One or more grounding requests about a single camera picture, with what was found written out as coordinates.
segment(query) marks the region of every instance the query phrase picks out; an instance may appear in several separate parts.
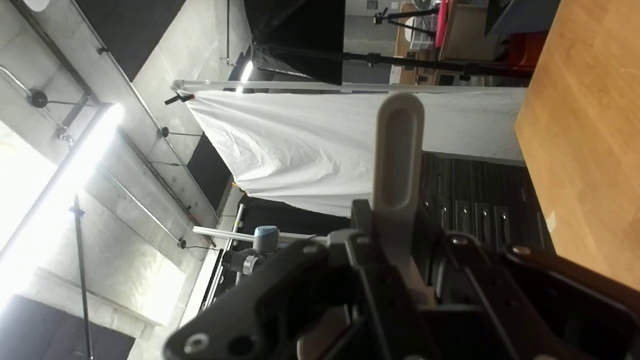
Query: wall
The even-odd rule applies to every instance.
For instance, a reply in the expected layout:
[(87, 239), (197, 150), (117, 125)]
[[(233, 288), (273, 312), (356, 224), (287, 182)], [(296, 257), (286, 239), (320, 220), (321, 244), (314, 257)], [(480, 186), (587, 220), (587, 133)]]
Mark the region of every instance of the wall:
[[(56, 7), (64, 5), (68, 7), (68, 2), (52, 2), (52, 12), (46, 11), (39, 21), (58, 25), (62, 42), (73, 42), (75, 37), (86, 37), (87, 33), (86, 29), (82, 31), (77, 18), (54, 15)], [(96, 56), (92, 47), (82, 48), (82, 44), (73, 47), (73, 54), (83, 54), (87, 60)], [(0, 0), (0, 64), (11, 68), (27, 86), (46, 91), (50, 98), (71, 103), (33, 110), (11, 85), (0, 81), (0, 120), (19, 134), (33, 152), (39, 152), (56, 166), (68, 152), (68, 145), (54, 139), (56, 125), (64, 123), (70, 108), (82, 101), (82, 89), (29, 31), (9, 0)], [(94, 83), (99, 78), (105, 81), (105, 86), (96, 86), (99, 101), (121, 103), (127, 115), (124, 131), (136, 137), (136, 145), (142, 145), (145, 155), (157, 157), (157, 152), (166, 148), (157, 142), (153, 131), (143, 127), (149, 125), (148, 119), (139, 123), (145, 115), (121, 78), (116, 77), (116, 71), (103, 73), (105, 66), (112, 64), (97, 58), (94, 68), (83, 71), (92, 73)], [(96, 104), (80, 104), (82, 110), (70, 129), (73, 137), (77, 137), (96, 115)], [(11, 176), (11, 168), (0, 168), (0, 179), (6, 176)], [(113, 179), (121, 182), (136, 200), (129, 198)], [(212, 224), (214, 216), (207, 214), (214, 213), (205, 210), (205, 200), (194, 191), (183, 193), (190, 193), (195, 216), (207, 218)], [(136, 203), (142, 203), (170, 235)], [(143, 346), (143, 337), (148, 335), (170, 333), (170, 328), (182, 320), (205, 257), (205, 248), (179, 251), (176, 239), (183, 237), (190, 246), (207, 246), (207, 243), (187, 235), (191, 223), (183, 210), (168, 197), (164, 186), (145, 168), (145, 162), (142, 162), (120, 137), (110, 147), (96, 176), (87, 182), (80, 205), (86, 213), (82, 231), (90, 320), (136, 337), (139, 341), (136, 346)], [(60, 223), (50, 223), (52, 228), (29, 226), (29, 231), (21, 235), (37, 235), (41, 253), (46, 246), (52, 246), (52, 253), (35, 271), (33, 278), (21, 285), (19, 295), (82, 317), (71, 218), (66, 210), (60, 210), (56, 216), (60, 216)], [(148, 358), (160, 358), (160, 346), (148, 349), (156, 351), (148, 353)]]
[(343, 50), (345, 53), (376, 53), (393, 54), (395, 47), (395, 27), (373, 25), (372, 17), (345, 17), (343, 21)]
[(367, 0), (345, 0), (345, 17), (373, 17), (376, 12), (382, 12), (384, 8), (393, 11), (402, 0), (376, 0), (377, 8), (367, 8)]

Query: red object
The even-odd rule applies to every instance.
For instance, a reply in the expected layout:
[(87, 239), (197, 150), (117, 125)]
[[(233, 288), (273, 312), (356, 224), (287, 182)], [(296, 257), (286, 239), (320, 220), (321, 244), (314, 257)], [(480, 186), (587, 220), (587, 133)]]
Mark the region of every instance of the red object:
[(445, 23), (448, 23), (448, 2), (449, 0), (440, 0), (437, 8), (437, 25), (435, 25), (435, 48), (441, 48), (443, 44), (443, 34), (445, 34)]
[(533, 71), (542, 54), (546, 33), (514, 34), (505, 47), (505, 66)]

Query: bolt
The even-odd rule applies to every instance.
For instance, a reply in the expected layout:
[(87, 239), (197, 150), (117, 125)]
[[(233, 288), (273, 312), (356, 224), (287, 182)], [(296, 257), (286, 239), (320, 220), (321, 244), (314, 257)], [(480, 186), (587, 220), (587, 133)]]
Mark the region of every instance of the bolt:
[(318, 246), (304, 246), (301, 248), (301, 255), (315, 255), (318, 253)]
[(403, 360), (426, 360), (426, 358), (420, 355), (407, 355), (407, 356), (403, 356)]
[(532, 255), (532, 251), (527, 246), (514, 246), (512, 253), (514, 255)]
[(451, 244), (456, 244), (456, 246), (465, 246), (468, 241), (465, 241), (465, 239), (451, 239)]
[(183, 345), (183, 355), (201, 353), (205, 346), (207, 346), (207, 335), (195, 333), (195, 335), (187, 337), (187, 341)]

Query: white fabric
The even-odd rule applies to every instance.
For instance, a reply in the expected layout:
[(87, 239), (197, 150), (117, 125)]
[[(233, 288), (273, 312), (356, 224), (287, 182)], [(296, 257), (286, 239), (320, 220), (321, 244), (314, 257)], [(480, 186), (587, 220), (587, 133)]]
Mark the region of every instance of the white fabric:
[[(524, 91), (418, 95), (424, 150), (519, 161), (514, 119)], [(231, 95), (187, 103), (201, 131), (254, 198), (347, 216), (367, 198), (372, 125), (385, 95)]]

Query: wooden table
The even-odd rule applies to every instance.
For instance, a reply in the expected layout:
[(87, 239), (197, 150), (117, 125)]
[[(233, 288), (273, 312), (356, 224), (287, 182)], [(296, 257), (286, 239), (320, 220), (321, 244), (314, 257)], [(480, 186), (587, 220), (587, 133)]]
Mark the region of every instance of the wooden table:
[(561, 0), (515, 123), (557, 255), (636, 290), (637, 15), (637, 0)]

